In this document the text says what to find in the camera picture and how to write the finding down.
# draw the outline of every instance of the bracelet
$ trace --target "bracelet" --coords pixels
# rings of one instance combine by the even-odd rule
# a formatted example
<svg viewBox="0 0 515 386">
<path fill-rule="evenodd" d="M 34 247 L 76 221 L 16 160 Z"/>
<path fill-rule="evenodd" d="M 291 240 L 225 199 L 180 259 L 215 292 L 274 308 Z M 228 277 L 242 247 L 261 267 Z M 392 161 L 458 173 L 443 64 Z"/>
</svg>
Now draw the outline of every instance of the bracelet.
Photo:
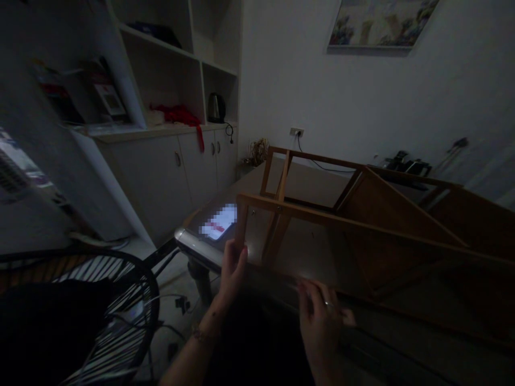
<svg viewBox="0 0 515 386">
<path fill-rule="evenodd" d="M 200 343 L 216 343 L 218 338 L 220 337 L 220 334 L 217 336 L 210 336 L 204 334 L 199 328 L 198 324 L 194 323 L 192 325 L 192 335 L 193 337 L 198 340 Z"/>
</svg>

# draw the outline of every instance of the smartphone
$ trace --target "smartphone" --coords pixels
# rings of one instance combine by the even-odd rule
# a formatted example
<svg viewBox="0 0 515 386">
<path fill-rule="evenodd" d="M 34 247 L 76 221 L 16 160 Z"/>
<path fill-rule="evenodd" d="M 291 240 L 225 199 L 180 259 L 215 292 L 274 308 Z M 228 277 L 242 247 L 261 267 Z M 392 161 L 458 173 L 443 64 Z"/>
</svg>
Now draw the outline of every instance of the smartphone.
<svg viewBox="0 0 515 386">
<path fill-rule="evenodd" d="M 236 222 L 236 205 L 227 204 L 217 214 L 205 222 L 200 233 L 212 240 L 218 240 Z"/>
</svg>

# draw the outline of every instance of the cabinet door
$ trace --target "cabinet door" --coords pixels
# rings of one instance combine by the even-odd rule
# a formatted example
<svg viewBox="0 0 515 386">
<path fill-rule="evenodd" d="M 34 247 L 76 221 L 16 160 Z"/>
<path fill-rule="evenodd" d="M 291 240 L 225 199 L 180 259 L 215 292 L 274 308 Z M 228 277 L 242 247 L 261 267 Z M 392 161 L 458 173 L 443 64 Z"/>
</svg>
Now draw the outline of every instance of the cabinet door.
<svg viewBox="0 0 515 386">
<path fill-rule="evenodd" d="M 231 144 L 225 130 L 215 130 L 215 141 L 218 190 L 224 190 L 236 180 L 236 143 Z"/>
<path fill-rule="evenodd" d="M 203 137 L 205 150 L 201 153 L 197 133 L 179 135 L 194 208 L 207 203 L 217 192 L 215 134 L 205 131 Z"/>
<path fill-rule="evenodd" d="M 120 142 L 109 150 L 121 183 L 156 247 L 193 211 L 177 137 Z"/>
</svg>

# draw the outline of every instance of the red fabric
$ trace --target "red fabric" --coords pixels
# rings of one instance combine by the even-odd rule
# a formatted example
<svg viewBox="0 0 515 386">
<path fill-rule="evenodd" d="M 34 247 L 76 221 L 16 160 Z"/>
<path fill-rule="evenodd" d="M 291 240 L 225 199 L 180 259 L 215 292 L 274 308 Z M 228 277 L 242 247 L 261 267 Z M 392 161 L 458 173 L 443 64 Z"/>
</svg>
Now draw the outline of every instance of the red fabric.
<svg viewBox="0 0 515 386">
<path fill-rule="evenodd" d="M 185 105 L 178 105 L 174 107 L 167 107 L 163 105 L 152 107 L 152 105 L 150 105 L 150 109 L 159 110 L 165 113 L 165 121 L 180 122 L 190 127 L 197 127 L 198 145 L 200 147 L 201 153 L 204 152 L 204 137 L 202 136 L 202 129 L 200 128 L 200 120 L 195 115 L 190 113 Z"/>
</svg>

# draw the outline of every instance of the wall outlet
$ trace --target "wall outlet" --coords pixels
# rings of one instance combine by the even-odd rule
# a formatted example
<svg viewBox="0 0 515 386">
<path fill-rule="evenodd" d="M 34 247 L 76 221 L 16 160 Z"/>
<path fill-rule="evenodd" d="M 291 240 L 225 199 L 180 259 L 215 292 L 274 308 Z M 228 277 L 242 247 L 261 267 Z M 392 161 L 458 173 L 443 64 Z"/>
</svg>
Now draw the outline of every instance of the wall outlet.
<svg viewBox="0 0 515 386">
<path fill-rule="evenodd" d="M 302 137 L 304 135 L 304 129 L 297 129 L 297 128 L 291 128 L 290 129 L 290 135 L 295 135 L 297 132 L 300 132 L 299 137 Z"/>
</svg>

